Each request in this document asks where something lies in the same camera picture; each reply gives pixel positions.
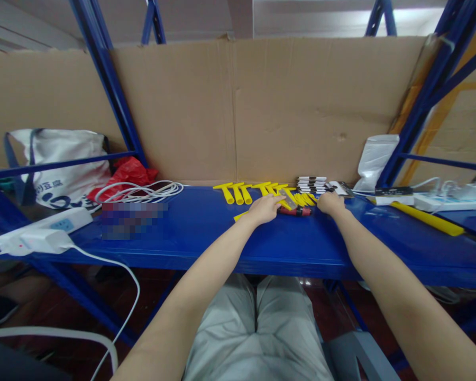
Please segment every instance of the ceiling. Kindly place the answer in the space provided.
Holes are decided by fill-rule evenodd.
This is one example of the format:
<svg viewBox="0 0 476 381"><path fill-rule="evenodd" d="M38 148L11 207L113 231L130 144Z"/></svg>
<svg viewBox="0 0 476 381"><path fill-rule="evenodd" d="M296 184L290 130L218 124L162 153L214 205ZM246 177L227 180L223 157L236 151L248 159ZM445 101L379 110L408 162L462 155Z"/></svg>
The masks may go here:
<svg viewBox="0 0 476 381"><path fill-rule="evenodd" d="M68 0L6 0L7 3L82 41ZM139 44L145 0L100 0L115 46ZM158 0L168 43L241 33L245 20L255 38L361 37L374 0ZM428 35L446 0L393 0L399 35ZM378 35L386 35L384 21Z"/></svg>

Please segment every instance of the person's left hand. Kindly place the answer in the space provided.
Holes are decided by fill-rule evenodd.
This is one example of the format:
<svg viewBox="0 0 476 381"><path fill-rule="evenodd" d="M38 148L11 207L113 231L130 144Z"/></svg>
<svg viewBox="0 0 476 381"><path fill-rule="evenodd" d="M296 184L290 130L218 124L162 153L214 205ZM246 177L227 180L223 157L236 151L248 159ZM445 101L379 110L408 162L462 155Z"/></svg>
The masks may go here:
<svg viewBox="0 0 476 381"><path fill-rule="evenodd" d="M277 209L280 208L280 204L277 203L285 198L285 196L274 196L270 193L257 199L250 206L249 212L244 214L240 221L249 221L255 226L270 222L277 217Z"/></svg>

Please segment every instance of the red tool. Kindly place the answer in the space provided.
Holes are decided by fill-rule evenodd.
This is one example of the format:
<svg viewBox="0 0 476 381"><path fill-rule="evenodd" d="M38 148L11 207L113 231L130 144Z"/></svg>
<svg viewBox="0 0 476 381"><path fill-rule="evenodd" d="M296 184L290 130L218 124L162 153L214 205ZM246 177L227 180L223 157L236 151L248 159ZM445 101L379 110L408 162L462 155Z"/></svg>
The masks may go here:
<svg viewBox="0 0 476 381"><path fill-rule="evenodd" d="M296 217L306 217L306 216L309 216L309 215L312 214L312 209L307 208L307 207L298 206L296 209L287 210L286 208L284 208L283 206L281 206L281 207L278 209L278 212L279 212L279 213L282 213L282 214L293 215L293 216L296 216Z"/></svg>

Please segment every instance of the white plastic bag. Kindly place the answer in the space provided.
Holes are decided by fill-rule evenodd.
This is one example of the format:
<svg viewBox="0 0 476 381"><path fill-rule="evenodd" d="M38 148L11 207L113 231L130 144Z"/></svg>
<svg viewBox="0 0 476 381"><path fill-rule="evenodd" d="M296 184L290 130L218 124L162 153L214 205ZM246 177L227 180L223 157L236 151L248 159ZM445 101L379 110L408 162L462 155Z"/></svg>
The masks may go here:
<svg viewBox="0 0 476 381"><path fill-rule="evenodd" d="M24 154L27 165L47 164L58 161L84 159L106 155L103 143L107 145L104 135L85 130L16 130L10 133L18 142L24 145ZM5 139L9 165L10 153L7 150L7 136ZM109 162L96 161L77 166L57 168L37 172L32 175L22 175L24 187L35 189L36 202L52 209L72 207L92 207L96 204L86 196L96 187L106 185L111 174ZM18 201L27 204L25 198L30 191L18 190Z"/></svg>
<svg viewBox="0 0 476 381"><path fill-rule="evenodd" d="M358 164L361 179L354 186L357 192L375 190L377 180L399 140L398 135L376 135L367 139Z"/></svg>

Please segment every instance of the blue shelf surface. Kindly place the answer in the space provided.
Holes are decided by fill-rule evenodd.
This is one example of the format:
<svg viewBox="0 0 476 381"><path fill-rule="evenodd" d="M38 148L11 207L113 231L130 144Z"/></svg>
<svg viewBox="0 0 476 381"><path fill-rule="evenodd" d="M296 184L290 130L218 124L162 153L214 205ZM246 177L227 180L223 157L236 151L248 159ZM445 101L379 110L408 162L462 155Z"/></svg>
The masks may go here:
<svg viewBox="0 0 476 381"><path fill-rule="evenodd" d="M253 199L260 196L256 189L250 193ZM466 236L450 237L395 208L377 207L363 198L348 199L346 206L424 284L476 287L474 240ZM234 223L233 216L247 209L247 205L226 204L221 190L187 187L169 202L168 210L147 238L102 240L100 218L71 236L88 252L132 267L184 270ZM56 256L42 253L33 256L56 262L98 263L74 250ZM272 222L258 227L245 245L235 271L361 279L335 222L317 209L309 217L278 215Z"/></svg>
<svg viewBox="0 0 476 381"><path fill-rule="evenodd" d="M476 235L476 211L439 212L437 215Z"/></svg>

